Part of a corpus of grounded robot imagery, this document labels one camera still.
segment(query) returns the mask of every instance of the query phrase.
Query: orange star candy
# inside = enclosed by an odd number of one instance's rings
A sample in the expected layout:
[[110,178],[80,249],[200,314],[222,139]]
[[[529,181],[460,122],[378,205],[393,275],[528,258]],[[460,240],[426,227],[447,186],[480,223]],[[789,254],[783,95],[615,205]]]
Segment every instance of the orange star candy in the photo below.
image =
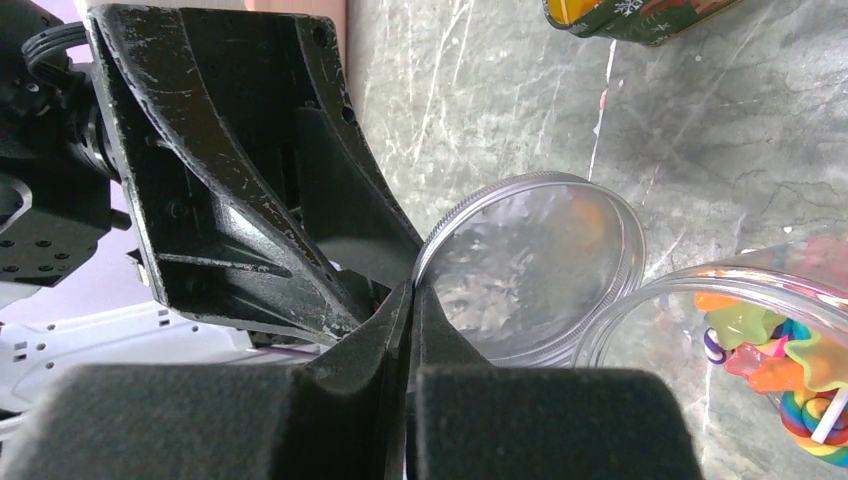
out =
[[757,393],[804,390],[804,367],[789,357],[766,357],[748,376],[748,385]]

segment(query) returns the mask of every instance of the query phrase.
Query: silver lid rim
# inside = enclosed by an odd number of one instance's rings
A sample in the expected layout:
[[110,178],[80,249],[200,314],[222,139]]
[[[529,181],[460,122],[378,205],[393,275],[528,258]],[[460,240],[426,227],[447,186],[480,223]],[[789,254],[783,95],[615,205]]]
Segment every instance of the silver lid rim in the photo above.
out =
[[[414,285],[418,286],[424,280],[427,268],[441,246],[450,239],[458,228],[460,228],[477,212],[500,200],[527,190],[558,185],[579,185],[583,188],[591,188],[604,194],[618,212],[620,220],[622,221],[622,227],[629,229],[629,231],[633,234],[629,235],[628,238],[622,239],[622,244],[627,244],[628,248],[625,249],[626,252],[622,252],[622,258],[619,259],[619,273],[616,275],[616,279],[613,284],[610,285],[606,298],[595,309],[590,312],[586,312],[586,317],[584,317],[581,322],[582,325],[578,331],[575,331],[573,334],[566,337],[554,339],[551,343],[533,351],[528,351],[521,355],[512,357],[511,360],[506,361],[505,363],[501,362],[500,359],[490,359],[490,361],[493,361],[496,365],[515,365],[515,362],[520,359],[535,358],[531,364],[526,365],[550,366],[552,365],[551,362],[554,362],[557,366],[570,366],[572,362],[571,353],[577,343],[573,340],[574,337],[572,337],[572,335],[577,335],[577,339],[579,340],[579,336],[582,335],[585,328],[588,327],[588,325],[594,320],[600,310],[603,310],[605,307],[615,302],[615,300],[639,288],[642,283],[647,256],[645,234],[642,224],[639,222],[636,212],[630,204],[615,193],[576,175],[546,171],[518,175],[486,186],[472,193],[462,202],[457,204],[456,207],[451,209],[451,211],[436,224],[430,235],[427,237],[427,240],[424,242],[424,247],[421,249],[421,252],[415,262],[415,268],[413,269],[412,280]],[[630,264],[629,270],[623,266],[624,263]]]

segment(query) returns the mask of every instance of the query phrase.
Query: screw hole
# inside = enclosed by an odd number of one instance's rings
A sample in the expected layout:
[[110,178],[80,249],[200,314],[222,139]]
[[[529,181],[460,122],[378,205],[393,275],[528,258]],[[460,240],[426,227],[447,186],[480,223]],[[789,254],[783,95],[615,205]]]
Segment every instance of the screw hole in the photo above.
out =
[[165,209],[168,211],[168,215],[176,219],[185,218],[189,214],[188,206],[182,200],[171,200],[165,206]]
[[327,46],[327,31],[321,27],[316,27],[312,30],[312,39],[315,40],[315,44],[321,48]]
[[356,123],[356,113],[354,113],[352,108],[344,107],[342,109],[342,119],[348,125],[353,125],[354,123]]

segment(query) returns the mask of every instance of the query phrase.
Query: white vein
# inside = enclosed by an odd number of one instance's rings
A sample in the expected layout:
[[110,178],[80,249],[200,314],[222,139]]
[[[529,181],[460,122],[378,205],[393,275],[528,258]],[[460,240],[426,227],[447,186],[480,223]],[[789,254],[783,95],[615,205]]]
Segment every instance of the white vein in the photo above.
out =
[[430,120],[432,114],[430,113],[430,109],[433,107],[433,96],[436,94],[436,84],[439,79],[439,68],[442,65],[442,57],[445,51],[445,44],[450,38],[451,33],[453,33],[453,29],[456,28],[457,22],[459,22],[459,17],[465,13],[465,10],[468,8],[468,4],[464,4],[461,7],[459,3],[457,3],[454,7],[453,18],[451,18],[450,24],[445,32],[442,34],[442,38],[439,40],[439,49],[436,51],[436,63],[433,65],[433,77],[430,79],[430,91],[427,93],[427,104],[424,107],[424,117],[421,120],[421,128],[418,130],[418,138],[415,141],[415,148],[412,151],[412,166],[418,164],[418,160],[421,158],[421,147],[424,145],[424,134],[427,132],[427,127],[430,125]]
[[540,150],[541,150],[541,147],[542,147],[542,139],[545,136],[545,130],[547,129],[547,126],[548,126],[548,120],[550,120],[551,116],[556,111],[556,97],[557,97],[557,94],[559,94],[559,87],[562,85],[562,76],[565,75],[566,70],[567,69],[563,68],[559,72],[559,75],[557,75],[557,84],[556,84],[556,87],[554,88],[554,95],[553,95],[553,98],[551,98],[551,103],[550,103],[551,108],[548,109],[547,113],[545,113],[545,118],[542,119],[542,127],[539,129],[539,135],[536,138],[536,148],[533,150],[534,155],[538,155],[540,153]]
[[412,105],[412,10],[409,8],[409,2],[404,2],[406,6],[406,74],[409,82],[409,104]]
[[468,40],[468,26],[471,24],[471,15],[474,13],[474,2],[468,2],[468,15],[465,16],[465,31],[462,33],[462,44],[459,46],[459,57],[456,59],[456,67],[453,69],[453,83],[459,75],[459,67],[462,65],[462,57],[465,55],[465,42]]
[[654,276],[654,273],[656,273],[657,269],[660,268],[660,265],[662,265],[663,262],[665,262],[665,260],[668,258],[668,256],[671,255],[671,252],[673,252],[674,249],[677,248],[677,245],[680,244],[680,240],[683,238],[683,235],[685,235],[685,234],[686,234],[686,229],[684,228],[683,230],[680,231],[680,234],[677,235],[677,238],[674,239],[674,242],[672,242],[671,246],[668,247],[666,249],[666,251],[663,252],[662,255],[660,255],[660,258],[656,262],[654,262],[654,264],[651,265],[650,268],[648,268],[647,271],[645,271],[645,278],[651,278],[651,277]]
[[592,147],[592,157],[589,158],[589,174],[586,175],[586,180],[592,180],[592,172],[595,170],[595,157],[598,154],[598,144],[601,142],[601,124],[604,122],[604,110],[606,110],[606,96],[609,94],[609,79],[612,75],[612,62],[615,59],[615,46],[618,40],[613,40],[610,44],[610,56],[607,60],[606,85],[604,91],[601,92],[601,105],[598,108],[598,123],[592,132],[595,133],[595,146]]

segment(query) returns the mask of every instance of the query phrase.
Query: lollipop stick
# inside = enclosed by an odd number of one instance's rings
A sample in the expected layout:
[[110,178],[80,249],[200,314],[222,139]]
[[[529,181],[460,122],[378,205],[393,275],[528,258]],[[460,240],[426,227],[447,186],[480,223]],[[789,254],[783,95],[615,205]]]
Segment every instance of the lollipop stick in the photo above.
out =
[[810,440],[816,443],[824,443],[830,431],[833,430],[836,421],[839,419],[839,415],[845,410],[846,404],[848,404],[848,388],[842,387],[836,392],[833,400],[830,401],[830,406],[827,407],[827,411],[822,415],[822,419],[810,436]]

